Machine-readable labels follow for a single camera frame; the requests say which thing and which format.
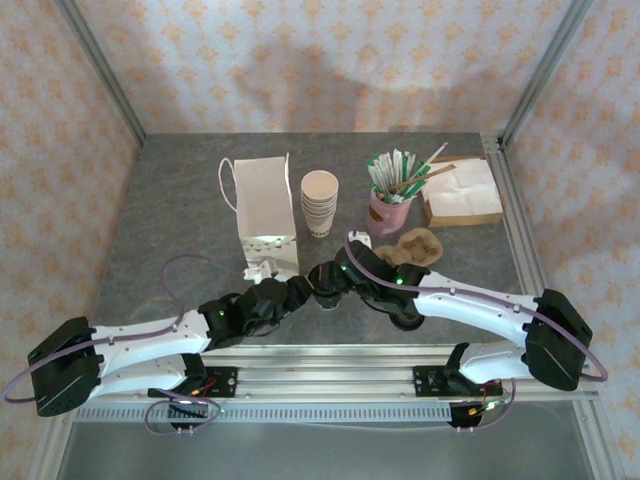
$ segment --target pink cup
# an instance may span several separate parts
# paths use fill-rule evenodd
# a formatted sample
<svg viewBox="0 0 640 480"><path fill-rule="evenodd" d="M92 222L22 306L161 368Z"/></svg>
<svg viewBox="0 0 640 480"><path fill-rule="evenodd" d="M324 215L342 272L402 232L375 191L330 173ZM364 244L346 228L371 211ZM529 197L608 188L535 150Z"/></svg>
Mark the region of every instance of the pink cup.
<svg viewBox="0 0 640 480"><path fill-rule="evenodd" d="M367 215L369 233L379 237L386 237L400 230L407 220L411 200L413 200L413 197L406 202L390 205L376 197L376 194L371 190L369 213Z"/></svg>

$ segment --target metal frame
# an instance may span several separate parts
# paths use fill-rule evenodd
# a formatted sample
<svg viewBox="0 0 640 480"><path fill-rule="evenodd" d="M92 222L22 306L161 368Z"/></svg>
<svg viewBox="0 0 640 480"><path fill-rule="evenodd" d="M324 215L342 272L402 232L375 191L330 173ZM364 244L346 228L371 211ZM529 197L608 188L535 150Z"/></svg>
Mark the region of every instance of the metal frame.
<svg viewBox="0 0 640 480"><path fill-rule="evenodd" d="M220 414L216 423L425 423L451 421L451 407L440 402L414 400L413 403L253 403L243 405L217 399ZM109 405L93 405L78 410L75 423L140 423L149 405L130 403L112 408ZM184 413L156 408L149 414L151 422L168 422L188 418L189 422L205 422Z"/></svg>
<svg viewBox="0 0 640 480"><path fill-rule="evenodd" d="M501 151L496 138L483 138L483 144L498 190L506 198L505 203L512 207L507 209L505 227L520 284L524 293L538 295L544 285L548 285L548 276L537 257L531 226L524 213L523 202L513 179L507 154ZM589 464L596 479L624 478L622 462L606 423L604 407L595 385L592 387L595 390L593 399L573 401Z"/></svg>
<svg viewBox="0 0 640 480"><path fill-rule="evenodd" d="M28 480L57 478L75 412L47 420L29 468Z"/></svg>
<svg viewBox="0 0 640 480"><path fill-rule="evenodd" d="M98 77L102 81L104 88L109 93L109 96L113 99L116 107L120 111L123 120L127 124L127 127L131 131L131 134L138 143L138 147L142 148L146 133L135 110L129 103L124 90L120 86L120 82L116 78L115 73L111 69L109 62L102 53L98 41L93 36L89 25L87 25L84 16L80 12L75 0L54 0L60 13L65 18L71 31L75 34L76 38L80 42L82 50L84 50L87 60L95 69Z"/></svg>
<svg viewBox="0 0 640 480"><path fill-rule="evenodd" d="M582 24L582 19L592 3L593 0L573 0L571 2L547 50L542 55L540 63L538 63L533 75L529 79L518 106L505 127L502 138L500 139L500 145L503 149L506 150L509 148L509 145L513 143L527 114L535 105L536 100L542 93L544 86L547 84L549 77L551 77L553 70L567 49L576 30Z"/></svg>
<svg viewBox="0 0 640 480"><path fill-rule="evenodd" d="M237 346L203 355L206 366L240 368L236 397L225 404L415 403L412 368L444 365L453 346L423 345L273 345ZM517 401L595 398L593 384L562 392L536 380L518 381ZM475 398L424 399L449 404ZM87 408L151 404L144 394L105 395Z"/></svg>

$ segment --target white napkin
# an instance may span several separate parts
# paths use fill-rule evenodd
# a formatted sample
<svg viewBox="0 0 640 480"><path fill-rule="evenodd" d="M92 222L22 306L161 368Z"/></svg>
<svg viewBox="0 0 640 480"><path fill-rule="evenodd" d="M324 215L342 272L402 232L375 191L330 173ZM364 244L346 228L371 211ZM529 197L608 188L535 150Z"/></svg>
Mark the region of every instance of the white napkin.
<svg viewBox="0 0 640 480"><path fill-rule="evenodd" d="M453 162L434 163L431 171L455 165L450 172L436 175L422 188L422 196L429 200L437 217L485 215L502 212L498 188L486 160L471 158Z"/></svg>

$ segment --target white paper bag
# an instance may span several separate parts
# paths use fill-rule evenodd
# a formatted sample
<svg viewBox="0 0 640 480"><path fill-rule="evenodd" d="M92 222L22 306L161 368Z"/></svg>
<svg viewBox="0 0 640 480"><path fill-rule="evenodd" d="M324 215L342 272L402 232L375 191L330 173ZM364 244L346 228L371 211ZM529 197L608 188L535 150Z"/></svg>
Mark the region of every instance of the white paper bag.
<svg viewBox="0 0 640 480"><path fill-rule="evenodd" d="M289 187L289 155L233 162L238 236L249 268L267 258L276 260L281 274L299 274L296 226Z"/></svg>

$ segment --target gray table surface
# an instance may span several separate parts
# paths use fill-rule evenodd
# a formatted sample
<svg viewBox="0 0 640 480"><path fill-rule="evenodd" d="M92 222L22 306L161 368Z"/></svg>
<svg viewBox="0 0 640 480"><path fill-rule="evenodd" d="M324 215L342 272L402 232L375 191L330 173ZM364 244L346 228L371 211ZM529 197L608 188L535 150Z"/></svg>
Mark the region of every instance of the gray table surface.
<svg viewBox="0 0 640 480"><path fill-rule="evenodd" d="M150 135L136 166L130 192L109 257L94 325L124 325L171 317L176 307L165 297L158 271L164 261L183 252L202 253L237 271L245 268L234 213L218 187L218 163L230 159L290 154L290 180L301 273L331 260L348 229L365 230L368 174L365 159L397 147L418 158L429 156L444 141L447 155L483 154L474 133L339 133L339 134L197 134ZM300 181L310 170L333 172L340 180L338 210L328 237L316 239L300 209ZM230 173L223 174L233 192ZM403 232L425 226L414 202ZM520 293L504 225L436 228L444 255L432 268L480 287ZM395 244L397 237L373 239L374 247ZM244 292L248 282L199 260L176 262L169 283L188 308L230 292ZM247 344L451 344L488 342L497 337L457 322L429 318L415 332L402 332L388 318L368 309L355 295L337 309L323 311L313 300L284 321L272 335Z"/></svg>

